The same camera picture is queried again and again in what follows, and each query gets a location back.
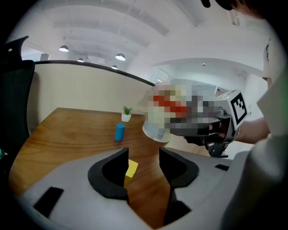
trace potted plant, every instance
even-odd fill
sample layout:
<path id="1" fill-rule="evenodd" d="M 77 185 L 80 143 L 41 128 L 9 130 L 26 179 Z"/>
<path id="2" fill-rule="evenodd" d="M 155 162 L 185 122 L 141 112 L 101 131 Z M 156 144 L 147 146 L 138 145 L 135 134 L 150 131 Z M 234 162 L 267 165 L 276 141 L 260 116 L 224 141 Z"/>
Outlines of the potted plant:
<path id="1" fill-rule="evenodd" d="M 131 118 L 131 112 L 132 112 L 132 108 L 128 108 L 127 106 L 123 106 L 123 112 L 122 112 L 122 121 L 123 122 L 128 122 Z"/>

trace black office chair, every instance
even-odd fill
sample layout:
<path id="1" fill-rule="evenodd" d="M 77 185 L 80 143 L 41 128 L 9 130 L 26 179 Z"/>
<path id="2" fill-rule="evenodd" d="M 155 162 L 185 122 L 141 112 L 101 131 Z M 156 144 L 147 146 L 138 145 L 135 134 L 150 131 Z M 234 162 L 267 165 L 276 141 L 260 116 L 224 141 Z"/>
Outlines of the black office chair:
<path id="1" fill-rule="evenodd" d="M 0 148 L 8 154 L 1 159 L 1 170 L 6 172 L 29 137 L 26 113 L 35 63 L 21 58 L 27 37 L 7 43 L 0 57 Z"/>

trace wooden table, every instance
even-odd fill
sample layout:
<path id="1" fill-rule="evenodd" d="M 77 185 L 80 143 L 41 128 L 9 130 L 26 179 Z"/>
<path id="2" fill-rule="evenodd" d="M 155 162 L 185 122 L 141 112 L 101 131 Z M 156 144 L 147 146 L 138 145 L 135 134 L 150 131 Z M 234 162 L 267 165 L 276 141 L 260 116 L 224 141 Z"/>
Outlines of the wooden table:
<path id="1" fill-rule="evenodd" d="M 114 139 L 120 113 L 57 108 L 31 134 L 13 164 L 9 186 L 20 196 L 31 184 L 59 165 L 118 148 L 129 147 L 129 158 L 139 163 L 133 178 L 125 179 L 130 207 L 152 228 L 163 226 L 169 184 L 159 167 L 159 143 L 142 131 L 145 117 L 132 115 L 121 142 Z M 172 135 L 168 147 L 208 155 L 203 147 Z"/>

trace teal object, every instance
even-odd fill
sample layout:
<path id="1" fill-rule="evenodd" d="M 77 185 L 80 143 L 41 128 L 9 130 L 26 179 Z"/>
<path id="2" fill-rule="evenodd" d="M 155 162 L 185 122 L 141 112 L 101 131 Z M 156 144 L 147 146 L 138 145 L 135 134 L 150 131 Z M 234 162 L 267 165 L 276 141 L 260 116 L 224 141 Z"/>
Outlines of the teal object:
<path id="1" fill-rule="evenodd" d="M 116 131 L 115 131 L 115 140 L 116 141 L 122 141 L 123 136 L 124 136 L 124 130 L 125 130 L 125 125 L 118 123 L 116 125 Z"/>

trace green plant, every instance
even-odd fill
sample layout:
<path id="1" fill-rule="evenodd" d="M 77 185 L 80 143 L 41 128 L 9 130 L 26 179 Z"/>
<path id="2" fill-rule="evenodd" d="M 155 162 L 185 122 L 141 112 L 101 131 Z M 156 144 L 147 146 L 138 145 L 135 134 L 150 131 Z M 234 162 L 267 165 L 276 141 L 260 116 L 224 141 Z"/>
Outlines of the green plant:
<path id="1" fill-rule="evenodd" d="M 132 108 L 128 108 L 127 106 L 123 106 L 123 113 L 125 114 L 125 115 L 129 115 L 129 114 L 131 114 L 131 112 L 132 112 Z"/>

